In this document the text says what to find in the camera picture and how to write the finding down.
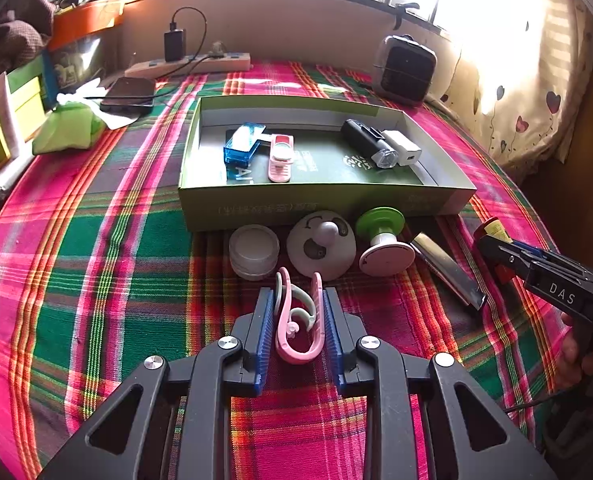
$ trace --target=round plastic container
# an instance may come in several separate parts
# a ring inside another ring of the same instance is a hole
[[[230,265],[244,280],[256,282],[275,269],[278,250],[271,229],[259,224],[239,227],[230,237]]]

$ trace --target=white power adapter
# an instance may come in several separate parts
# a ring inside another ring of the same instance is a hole
[[[410,166],[419,160],[422,150],[398,130],[381,132],[386,142],[399,154],[399,166]]]

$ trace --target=plaid tablecloth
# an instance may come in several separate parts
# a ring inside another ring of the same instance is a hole
[[[196,354],[250,312],[259,285],[270,283],[233,273],[228,232],[186,231],[177,182],[197,98],[292,94],[397,107],[359,85],[366,80],[295,62],[170,79],[161,88],[177,91],[150,116],[106,131],[89,151],[36,159],[0,214],[0,457],[16,478],[34,479],[142,359]],[[450,352],[500,404],[551,392],[563,336],[557,311],[518,280],[499,288],[471,250],[474,229],[489,216],[527,243],[553,248],[550,237],[467,135],[427,107],[407,112],[478,188],[459,216],[410,223],[453,254],[489,303],[472,315],[417,261],[384,279],[355,265],[331,282],[343,308],[400,351]],[[283,240],[287,231],[278,230]],[[285,254],[280,263],[292,269]],[[340,399],[323,359],[293,367],[273,356],[263,396],[232,409],[236,478],[361,478],[365,400]],[[538,410],[514,420],[536,438]]]

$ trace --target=pink plastic clip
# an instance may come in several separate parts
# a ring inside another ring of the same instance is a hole
[[[308,310],[301,307],[292,308],[292,297],[303,303]],[[308,295],[303,289],[292,285],[285,267],[278,269],[274,314],[277,313],[279,318],[276,324],[275,344],[281,359],[292,365],[303,365],[316,359],[325,343],[321,275],[315,272],[311,277],[311,289]],[[299,330],[298,323],[292,321],[292,316],[299,317],[306,324],[308,332],[313,330],[313,341],[307,352],[296,351],[288,343],[288,338],[293,338]]]

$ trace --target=white paper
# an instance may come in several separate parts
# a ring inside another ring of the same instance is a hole
[[[17,158],[20,155],[21,147],[25,145],[25,141],[20,134],[16,112],[12,109],[12,94],[10,93],[8,75],[5,72],[0,75],[0,123],[3,138],[10,152],[10,158]]]
[[[135,112],[133,116],[120,116],[115,114],[109,114],[103,112],[99,105],[90,98],[103,98],[108,91],[99,86],[100,77],[87,82],[86,84],[79,87],[74,94],[59,94],[56,96],[56,100],[59,104],[77,102],[82,103],[90,107],[92,113],[101,119],[110,130],[116,130],[132,124],[140,116],[138,112]]]

